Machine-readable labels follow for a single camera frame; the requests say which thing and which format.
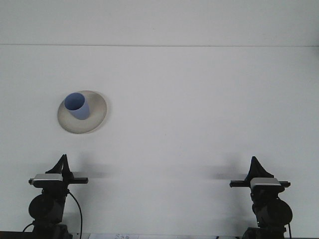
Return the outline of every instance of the black cable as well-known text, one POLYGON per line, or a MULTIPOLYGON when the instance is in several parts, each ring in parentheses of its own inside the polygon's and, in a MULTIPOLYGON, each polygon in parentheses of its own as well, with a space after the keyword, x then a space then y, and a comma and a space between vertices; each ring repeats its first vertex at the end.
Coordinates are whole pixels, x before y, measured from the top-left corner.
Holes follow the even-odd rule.
POLYGON ((292 239, 291 237, 291 228, 290 228, 290 223, 288 223, 288 228, 289 228, 289 238, 292 239))
POLYGON ((80 204, 78 202, 78 200, 76 200, 76 198, 73 196, 73 194, 70 192, 70 190, 68 189, 68 194, 71 195, 71 197, 75 200, 76 204, 78 205, 79 207, 79 210, 80 210, 80 217, 81 217, 81 230, 80 230, 80 239, 82 238, 82 227, 83 227, 83 216, 82 216, 82 210, 81 210, 81 207, 80 207, 80 204))
POLYGON ((26 226, 26 227, 23 229, 22 232, 25 232, 25 230, 26 230, 28 227, 32 226, 32 225, 33 225, 33 223, 30 223, 28 226, 26 226))

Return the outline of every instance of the blue cup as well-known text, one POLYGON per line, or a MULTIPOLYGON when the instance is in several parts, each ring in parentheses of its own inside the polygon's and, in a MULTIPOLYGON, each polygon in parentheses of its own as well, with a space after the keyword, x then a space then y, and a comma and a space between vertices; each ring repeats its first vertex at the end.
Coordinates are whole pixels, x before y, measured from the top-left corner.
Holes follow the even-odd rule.
POLYGON ((79 120, 85 120, 90 116, 88 102, 81 93, 69 94, 64 100, 64 106, 79 120))

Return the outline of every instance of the white surface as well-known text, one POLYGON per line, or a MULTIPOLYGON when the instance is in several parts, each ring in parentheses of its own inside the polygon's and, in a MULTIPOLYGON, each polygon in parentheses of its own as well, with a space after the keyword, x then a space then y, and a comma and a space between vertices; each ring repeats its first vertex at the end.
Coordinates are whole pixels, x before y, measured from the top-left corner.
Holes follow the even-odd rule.
POLYGON ((318 0, 1 0, 0 43, 319 46, 318 0))
MULTIPOLYGON (((0 49, 1 229, 30 223, 27 181, 67 153, 88 185, 70 185, 85 233, 242 235, 256 226, 243 179, 251 156, 292 185, 295 237, 317 237, 319 48, 63 47, 0 49), (56 118, 69 92, 97 91, 91 134, 56 118)), ((64 222, 79 229, 67 198, 64 222)))

